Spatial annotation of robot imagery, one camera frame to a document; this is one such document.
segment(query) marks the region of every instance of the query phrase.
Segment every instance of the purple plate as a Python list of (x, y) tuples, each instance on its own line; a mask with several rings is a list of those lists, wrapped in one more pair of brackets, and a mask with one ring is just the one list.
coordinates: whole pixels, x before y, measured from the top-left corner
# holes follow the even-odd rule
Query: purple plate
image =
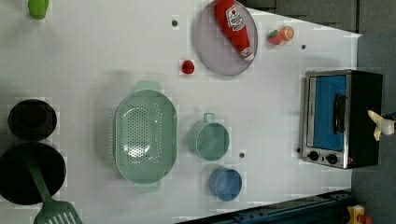
[[(245, 71), (254, 59), (245, 61), (222, 32), (214, 14), (217, 2), (210, 3), (201, 13), (195, 28), (195, 44), (202, 61), (210, 70), (221, 75), (238, 75)], [(256, 24), (244, 6), (236, 1), (235, 5), (244, 18), (250, 46), (256, 56), (258, 46)]]

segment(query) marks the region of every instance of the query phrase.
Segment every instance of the toaster oven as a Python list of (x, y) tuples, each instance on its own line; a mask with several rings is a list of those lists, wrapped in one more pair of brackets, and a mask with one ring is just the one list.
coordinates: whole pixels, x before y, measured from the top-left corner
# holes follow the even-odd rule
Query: toaster oven
[(355, 70), (307, 72), (303, 160), (342, 169), (378, 164), (375, 124), (382, 75)]

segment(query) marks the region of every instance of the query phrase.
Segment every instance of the floor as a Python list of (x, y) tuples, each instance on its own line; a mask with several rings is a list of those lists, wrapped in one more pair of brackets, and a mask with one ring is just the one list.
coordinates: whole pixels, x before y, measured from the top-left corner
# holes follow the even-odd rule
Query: floor
[(238, 0), (252, 7), (358, 34), (396, 29), (396, 1)]
[[(358, 67), (384, 76), (382, 114), (396, 111), (395, 0), (240, 0), (246, 7), (362, 34)], [(396, 135), (382, 136), (379, 164), (354, 169), (352, 194), (376, 224), (396, 220)]]

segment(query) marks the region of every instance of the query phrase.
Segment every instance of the blue bowl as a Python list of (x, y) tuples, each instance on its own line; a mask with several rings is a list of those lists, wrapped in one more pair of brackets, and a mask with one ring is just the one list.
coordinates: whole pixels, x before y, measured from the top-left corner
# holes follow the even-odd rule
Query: blue bowl
[(233, 169), (217, 168), (209, 178), (210, 190), (224, 202), (232, 201), (242, 188), (242, 177)]

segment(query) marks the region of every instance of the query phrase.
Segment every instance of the green cup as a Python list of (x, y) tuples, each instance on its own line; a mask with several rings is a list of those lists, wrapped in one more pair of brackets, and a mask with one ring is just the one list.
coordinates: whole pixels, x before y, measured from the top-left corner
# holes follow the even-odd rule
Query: green cup
[(196, 122), (187, 136), (190, 150), (207, 161), (219, 160), (230, 145), (227, 129), (215, 119), (214, 113), (204, 113), (204, 119)]

